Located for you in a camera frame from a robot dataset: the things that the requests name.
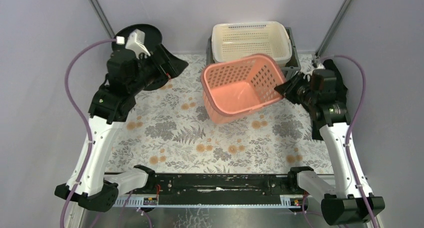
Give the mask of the pink perforated plastic basket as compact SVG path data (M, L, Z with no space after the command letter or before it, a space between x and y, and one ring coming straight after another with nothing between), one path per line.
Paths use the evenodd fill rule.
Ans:
M282 100L275 87L285 83L286 78L271 57L254 54L210 64L203 69L200 80L209 118L223 124Z

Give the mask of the large black cylindrical container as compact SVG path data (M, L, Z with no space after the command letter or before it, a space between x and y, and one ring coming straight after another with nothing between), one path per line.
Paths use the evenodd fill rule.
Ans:
M162 42L163 36L158 28L150 24L142 24L142 23L127 26L126 28L117 32L114 38L116 38L117 36L128 38L130 33L133 32L135 29L141 30L142 32L145 33L144 45L149 51L154 50L155 46ZM160 89L161 87L165 86L167 82L168 82L167 79L158 78L149 86L145 87L144 91L153 91L153 90Z

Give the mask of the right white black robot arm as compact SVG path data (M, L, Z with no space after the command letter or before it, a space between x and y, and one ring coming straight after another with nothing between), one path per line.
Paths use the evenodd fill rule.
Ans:
M328 225L371 223L384 210L383 197L375 196L362 172L352 139L353 122L335 73L316 69L311 75L298 72L275 91L289 102L300 104L310 114L312 137L327 147L335 186L331 186L308 166L293 167L287 175L287 188L293 194L304 191L320 203Z

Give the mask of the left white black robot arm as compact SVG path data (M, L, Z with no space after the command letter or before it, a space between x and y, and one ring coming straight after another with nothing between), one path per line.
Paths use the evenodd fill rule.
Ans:
M148 194L155 188L154 170L136 165L116 175L105 176L106 165L119 130L136 105L136 95L152 91L178 77L188 63L158 44L149 55L121 48L106 63L107 74L95 93L84 118L87 137L69 180L54 194L76 202L89 211L106 212L117 198L139 189Z

